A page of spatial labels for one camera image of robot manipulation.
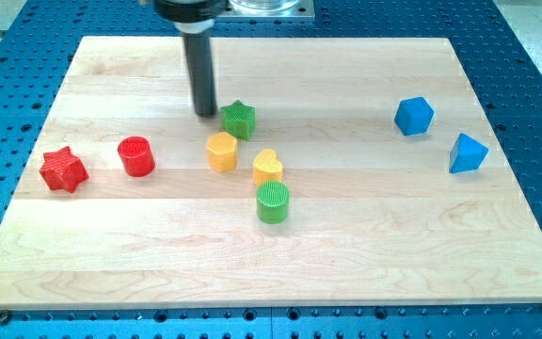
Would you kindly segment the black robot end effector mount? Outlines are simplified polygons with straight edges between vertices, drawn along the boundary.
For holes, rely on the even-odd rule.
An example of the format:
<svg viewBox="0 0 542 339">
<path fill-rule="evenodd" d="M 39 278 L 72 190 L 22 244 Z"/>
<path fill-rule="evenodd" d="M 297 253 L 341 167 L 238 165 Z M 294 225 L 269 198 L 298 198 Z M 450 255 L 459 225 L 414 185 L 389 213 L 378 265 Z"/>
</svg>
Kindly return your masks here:
<svg viewBox="0 0 542 339">
<path fill-rule="evenodd" d="M 174 23 L 198 23 L 223 13 L 227 0 L 153 0 L 153 8 L 164 19 Z"/>
</svg>

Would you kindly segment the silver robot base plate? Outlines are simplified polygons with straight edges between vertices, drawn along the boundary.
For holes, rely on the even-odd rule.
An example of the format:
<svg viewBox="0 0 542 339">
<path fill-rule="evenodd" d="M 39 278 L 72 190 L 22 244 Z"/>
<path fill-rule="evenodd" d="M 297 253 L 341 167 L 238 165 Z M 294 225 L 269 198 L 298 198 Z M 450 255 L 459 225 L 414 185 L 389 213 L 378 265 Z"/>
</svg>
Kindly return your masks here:
<svg viewBox="0 0 542 339">
<path fill-rule="evenodd" d="M 312 22 L 313 0 L 229 0 L 220 22 Z"/>
</svg>

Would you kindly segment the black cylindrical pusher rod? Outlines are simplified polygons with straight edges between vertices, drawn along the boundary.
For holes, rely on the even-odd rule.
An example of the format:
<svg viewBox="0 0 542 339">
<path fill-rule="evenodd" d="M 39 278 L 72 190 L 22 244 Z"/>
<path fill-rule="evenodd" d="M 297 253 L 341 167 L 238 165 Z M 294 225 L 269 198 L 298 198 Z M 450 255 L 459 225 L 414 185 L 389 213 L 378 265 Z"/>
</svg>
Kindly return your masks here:
<svg viewBox="0 0 542 339">
<path fill-rule="evenodd" d="M 216 114 L 215 74 L 211 49 L 211 29 L 215 21 L 179 23 L 188 70 L 192 102 L 197 116 Z"/>
</svg>

